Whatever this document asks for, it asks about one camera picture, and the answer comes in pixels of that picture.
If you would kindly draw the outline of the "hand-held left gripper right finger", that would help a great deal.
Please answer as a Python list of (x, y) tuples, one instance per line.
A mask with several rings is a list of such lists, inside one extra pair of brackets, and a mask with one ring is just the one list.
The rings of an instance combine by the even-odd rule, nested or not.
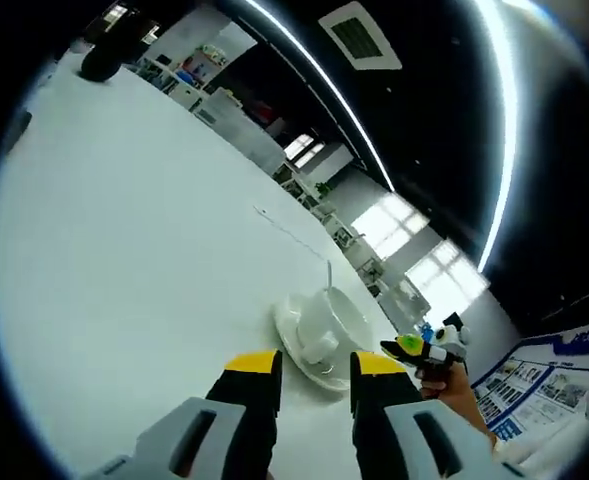
[(489, 438), (439, 400), (421, 400), (394, 360), (350, 356), (352, 442), (363, 479), (522, 479)]

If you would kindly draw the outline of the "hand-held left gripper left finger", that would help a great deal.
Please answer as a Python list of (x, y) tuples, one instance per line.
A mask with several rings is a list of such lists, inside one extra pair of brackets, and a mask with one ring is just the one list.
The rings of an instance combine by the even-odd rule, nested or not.
[(281, 392), (280, 350), (238, 355), (205, 397), (185, 400), (93, 477), (268, 479)]

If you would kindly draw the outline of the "person's right hand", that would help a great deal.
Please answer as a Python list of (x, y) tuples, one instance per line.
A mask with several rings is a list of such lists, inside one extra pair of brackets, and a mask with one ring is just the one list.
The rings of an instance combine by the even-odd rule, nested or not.
[(442, 379), (428, 378), (422, 371), (420, 393), (424, 399), (437, 398), (445, 403), (475, 404), (475, 396), (465, 367), (454, 363)]

